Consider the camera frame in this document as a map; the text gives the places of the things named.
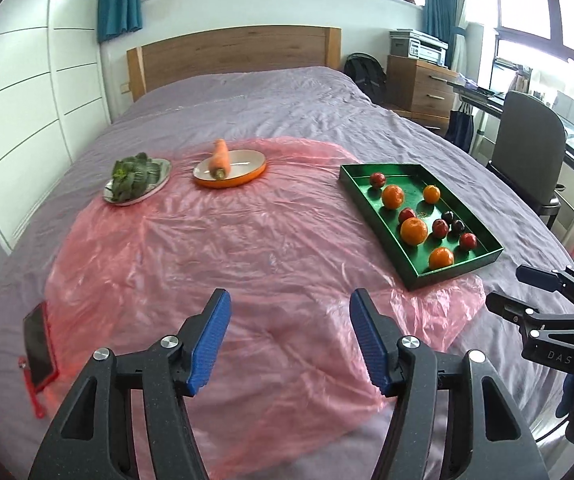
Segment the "wooden drawer cabinet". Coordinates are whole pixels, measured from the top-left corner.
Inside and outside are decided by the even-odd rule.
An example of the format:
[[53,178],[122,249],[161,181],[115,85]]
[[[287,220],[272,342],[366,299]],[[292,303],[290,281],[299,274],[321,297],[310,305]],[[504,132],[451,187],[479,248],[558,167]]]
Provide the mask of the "wooden drawer cabinet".
[[384,105],[438,136],[445,136],[455,103],[457,74],[416,58],[389,55]]

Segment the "orange carrot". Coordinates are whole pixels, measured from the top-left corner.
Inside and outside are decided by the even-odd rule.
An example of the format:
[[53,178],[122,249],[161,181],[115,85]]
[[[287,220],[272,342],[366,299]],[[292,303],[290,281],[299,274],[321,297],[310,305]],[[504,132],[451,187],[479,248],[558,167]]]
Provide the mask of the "orange carrot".
[[213,153],[209,161],[209,173],[217,181],[224,180],[230,173],[229,149],[224,139],[214,142]]

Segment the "teal curtain right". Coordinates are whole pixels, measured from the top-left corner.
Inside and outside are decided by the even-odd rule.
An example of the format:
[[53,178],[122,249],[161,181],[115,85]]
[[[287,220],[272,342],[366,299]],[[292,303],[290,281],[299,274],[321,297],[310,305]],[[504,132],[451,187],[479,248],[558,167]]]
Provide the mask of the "teal curtain right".
[[447,44],[445,64],[462,70],[466,57],[466,0],[424,0],[424,31]]

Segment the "dark plum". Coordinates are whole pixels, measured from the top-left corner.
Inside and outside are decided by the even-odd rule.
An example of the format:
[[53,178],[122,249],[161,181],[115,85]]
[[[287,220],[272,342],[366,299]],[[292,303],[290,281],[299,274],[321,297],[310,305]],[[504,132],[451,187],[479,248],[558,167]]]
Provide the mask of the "dark plum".
[[447,223],[447,224],[452,224],[455,220],[455,215],[453,211],[445,211],[441,218]]
[[452,232],[455,234],[460,234],[460,233],[464,232],[465,229],[466,229],[465,223],[462,222],[462,220],[460,220],[460,219],[456,219],[452,223]]

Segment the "grey printer on cabinet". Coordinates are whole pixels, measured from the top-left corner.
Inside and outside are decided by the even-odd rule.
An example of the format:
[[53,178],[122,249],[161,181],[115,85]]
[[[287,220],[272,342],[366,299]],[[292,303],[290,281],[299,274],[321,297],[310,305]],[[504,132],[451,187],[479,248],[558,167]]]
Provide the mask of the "grey printer on cabinet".
[[416,58],[437,66],[446,65],[448,44],[415,29],[390,31],[390,55]]

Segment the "orange oval dish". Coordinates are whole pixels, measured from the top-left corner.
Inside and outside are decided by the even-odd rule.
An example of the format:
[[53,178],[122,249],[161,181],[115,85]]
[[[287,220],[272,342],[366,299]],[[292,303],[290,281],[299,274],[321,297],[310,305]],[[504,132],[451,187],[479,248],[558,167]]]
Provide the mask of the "orange oval dish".
[[232,150],[229,152],[229,174],[225,179],[216,180],[209,172],[211,159],[202,160],[195,166],[194,181],[205,188],[234,188],[261,177],[266,169],[266,157],[255,150]]

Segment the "teal curtain left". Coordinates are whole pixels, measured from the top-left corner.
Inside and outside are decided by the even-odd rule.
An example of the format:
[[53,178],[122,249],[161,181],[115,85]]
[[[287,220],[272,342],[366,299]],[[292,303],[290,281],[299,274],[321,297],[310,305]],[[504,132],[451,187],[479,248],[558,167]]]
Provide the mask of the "teal curtain left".
[[98,0],[97,40],[100,44],[142,29],[140,0]]

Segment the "white plate under greens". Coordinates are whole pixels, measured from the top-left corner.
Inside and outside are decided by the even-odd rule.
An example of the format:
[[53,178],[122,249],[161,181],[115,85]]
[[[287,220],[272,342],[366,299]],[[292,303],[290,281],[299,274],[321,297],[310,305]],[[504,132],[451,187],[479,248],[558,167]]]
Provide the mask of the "white plate under greens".
[[110,205],[126,207],[153,196],[171,175],[171,162],[165,158],[127,157],[114,164],[112,177],[102,191]]

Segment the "red tomato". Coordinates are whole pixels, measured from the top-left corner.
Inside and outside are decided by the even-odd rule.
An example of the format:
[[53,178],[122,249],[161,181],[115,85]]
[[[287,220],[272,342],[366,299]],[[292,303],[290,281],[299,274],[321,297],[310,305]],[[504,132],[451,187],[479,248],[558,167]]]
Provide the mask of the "red tomato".
[[443,219],[436,219],[432,223],[432,236],[437,240],[444,240],[450,232],[450,225]]
[[458,246],[464,252],[472,252],[478,247],[478,239],[473,233],[462,233],[459,237]]
[[398,214],[398,223],[402,224],[406,220],[408,220],[410,218],[415,218],[415,217],[416,217],[416,212],[413,210],[413,208],[409,208],[409,207],[404,208]]
[[382,172],[374,172],[369,176],[369,185],[376,190],[380,190],[387,183],[387,178]]

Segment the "rough orange mandarin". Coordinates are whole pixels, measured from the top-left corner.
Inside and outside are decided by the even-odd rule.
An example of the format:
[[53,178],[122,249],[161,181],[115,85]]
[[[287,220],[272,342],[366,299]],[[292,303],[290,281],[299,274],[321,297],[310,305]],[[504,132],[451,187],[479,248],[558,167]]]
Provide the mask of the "rough orange mandarin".
[[387,185],[381,192],[381,201],[384,208],[397,210],[405,202],[405,192],[398,185]]

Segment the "green leafy vegetable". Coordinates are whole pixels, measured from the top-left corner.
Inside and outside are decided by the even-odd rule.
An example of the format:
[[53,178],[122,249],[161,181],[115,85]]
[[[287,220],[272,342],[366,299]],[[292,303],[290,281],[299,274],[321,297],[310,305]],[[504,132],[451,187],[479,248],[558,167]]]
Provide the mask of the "green leafy vegetable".
[[112,200],[125,203],[143,196],[158,182],[161,172],[161,165],[144,152],[117,160],[111,173]]

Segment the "smooth orange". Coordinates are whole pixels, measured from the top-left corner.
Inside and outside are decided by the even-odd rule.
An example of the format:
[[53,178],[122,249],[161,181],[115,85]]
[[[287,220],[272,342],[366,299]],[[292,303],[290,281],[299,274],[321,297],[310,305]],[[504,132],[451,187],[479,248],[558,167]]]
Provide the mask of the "smooth orange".
[[450,248],[437,247],[429,255],[428,263],[431,270],[443,269],[455,263],[455,256]]

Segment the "phone in red case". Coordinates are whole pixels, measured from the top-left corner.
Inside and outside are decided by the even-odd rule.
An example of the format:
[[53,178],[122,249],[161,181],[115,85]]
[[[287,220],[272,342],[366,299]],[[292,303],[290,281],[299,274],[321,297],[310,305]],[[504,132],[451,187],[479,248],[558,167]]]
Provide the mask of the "phone in red case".
[[34,416],[42,419],[46,415],[46,408],[40,403],[38,395],[59,376],[45,301],[25,315],[22,330],[24,355],[18,359],[18,367],[22,371]]

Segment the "small orange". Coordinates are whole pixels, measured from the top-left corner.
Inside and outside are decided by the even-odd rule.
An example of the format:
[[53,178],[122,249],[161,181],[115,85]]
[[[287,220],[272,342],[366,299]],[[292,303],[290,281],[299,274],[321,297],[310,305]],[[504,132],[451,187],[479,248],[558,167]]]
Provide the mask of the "small orange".
[[435,185],[427,185],[422,191],[422,198],[427,204],[435,205],[441,199],[441,190]]
[[421,218],[410,218],[400,225],[402,241],[408,246],[419,246],[426,241],[429,230]]

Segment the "grey office chair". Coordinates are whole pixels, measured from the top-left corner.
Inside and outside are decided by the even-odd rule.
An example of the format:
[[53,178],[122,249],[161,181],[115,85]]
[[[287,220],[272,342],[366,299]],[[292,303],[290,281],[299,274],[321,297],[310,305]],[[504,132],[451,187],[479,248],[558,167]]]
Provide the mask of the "grey office chair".
[[500,154],[495,141],[486,169],[505,182],[551,229],[560,211],[556,185],[563,161],[561,156],[549,155],[548,151],[548,146],[544,153],[541,148],[527,148],[526,141],[520,139]]

